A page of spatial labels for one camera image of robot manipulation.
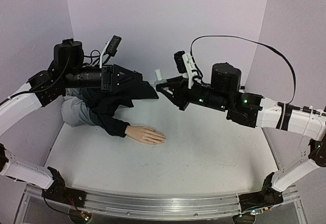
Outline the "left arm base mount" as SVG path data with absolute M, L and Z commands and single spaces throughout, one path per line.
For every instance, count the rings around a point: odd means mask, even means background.
M 66 186 L 65 180 L 58 170 L 48 166 L 53 182 L 49 188 L 42 189 L 42 196 L 47 200 L 58 203 L 83 207 L 86 200 L 86 192 L 83 190 L 70 188 Z

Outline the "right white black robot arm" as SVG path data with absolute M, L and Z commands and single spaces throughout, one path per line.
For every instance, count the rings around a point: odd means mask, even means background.
M 194 65 L 178 69 L 181 76 L 163 79 L 155 70 L 155 88 L 180 110 L 192 103 L 226 112 L 227 120 L 247 127 L 275 128 L 310 138 L 310 152 L 301 152 L 294 163 L 272 174 L 270 186 L 283 192 L 292 183 L 320 167 L 325 167 L 325 111 L 276 102 L 261 95 L 243 93 L 241 71 L 228 63 L 212 67 L 211 83 L 199 82 Z

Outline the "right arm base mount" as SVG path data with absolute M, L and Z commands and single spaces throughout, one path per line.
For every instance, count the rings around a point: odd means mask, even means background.
M 272 207 L 283 203 L 282 192 L 272 188 L 272 177 L 275 173 L 270 173 L 263 182 L 260 191 L 244 193 L 239 196 L 239 203 L 242 212 L 252 211 L 265 207 Z

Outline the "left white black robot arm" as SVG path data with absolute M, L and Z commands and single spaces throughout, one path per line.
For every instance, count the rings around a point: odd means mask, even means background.
M 65 96 L 67 88 L 96 88 L 117 93 L 143 79 L 142 74 L 115 64 L 87 66 L 84 58 L 80 41 L 66 39 L 55 45 L 49 68 L 29 78 L 1 102 L 1 134 L 32 112 Z M 63 186 L 65 181 L 57 170 L 19 160 L 4 145 L 1 145 L 1 175 L 48 189 L 58 202 L 69 197 L 68 189 Z

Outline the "clear nail polish bottle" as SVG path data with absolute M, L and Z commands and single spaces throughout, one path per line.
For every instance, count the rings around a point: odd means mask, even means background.
M 165 79 L 162 79 L 162 80 L 156 80 L 154 82 L 154 86 L 156 87 L 157 85 L 160 85 L 160 84 L 164 84 L 166 83 L 167 81 Z

